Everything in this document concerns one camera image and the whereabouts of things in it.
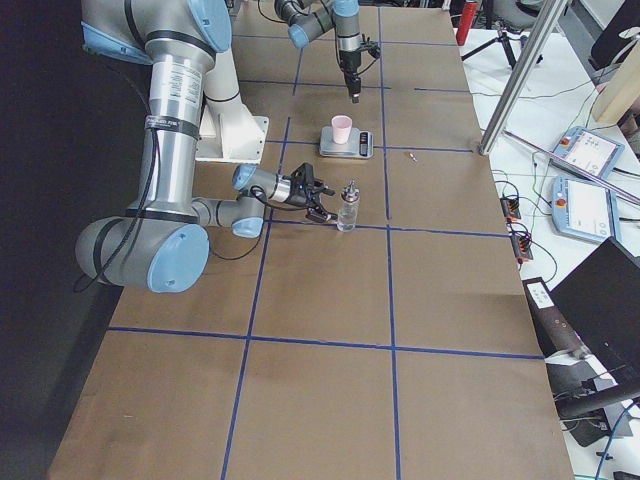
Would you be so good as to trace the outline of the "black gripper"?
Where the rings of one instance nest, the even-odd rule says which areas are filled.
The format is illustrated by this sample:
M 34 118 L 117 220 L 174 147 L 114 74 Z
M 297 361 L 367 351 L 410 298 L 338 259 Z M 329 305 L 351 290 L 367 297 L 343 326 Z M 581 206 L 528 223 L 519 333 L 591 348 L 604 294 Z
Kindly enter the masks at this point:
M 339 67 L 343 73 L 350 101 L 359 103 L 361 93 L 361 79 L 358 70 L 361 66 L 361 52 L 359 50 L 338 50 Z
M 302 163 L 289 176 L 290 189 L 287 203 L 296 207 L 306 207 L 306 218 L 316 223 L 336 220 L 336 214 L 321 207 L 320 195 L 334 196 L 335 191 L 325 186 L 315 177 L 313 166 Z

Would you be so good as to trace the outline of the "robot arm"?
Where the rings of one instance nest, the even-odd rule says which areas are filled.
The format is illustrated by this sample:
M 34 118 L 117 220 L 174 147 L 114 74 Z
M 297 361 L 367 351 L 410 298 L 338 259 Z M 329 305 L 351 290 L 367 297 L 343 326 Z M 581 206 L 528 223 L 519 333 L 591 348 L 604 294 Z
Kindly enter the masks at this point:
M 318 1 L 319 7 L 309 11 L 315 1 L 274 2 L 276 16 L 288 26 L 288 36 L 293 45 L 303 49 L 329 31 L 334 31 L 337 63 L 341 70 L 349 97 L 359 102 L 362 47 L 357 1 Z
M 266 208 L 334 219 L 309 164 L 288 175 L 261 169 L 267 120 L 240 97 L 224 2 L 86 1 L 82 27 L 87 51 L 148 65 L 151 80 L 138 197 L 80 234 L 81 286 L 181 292 L 204 271 L 209 227 L 256 238 Z

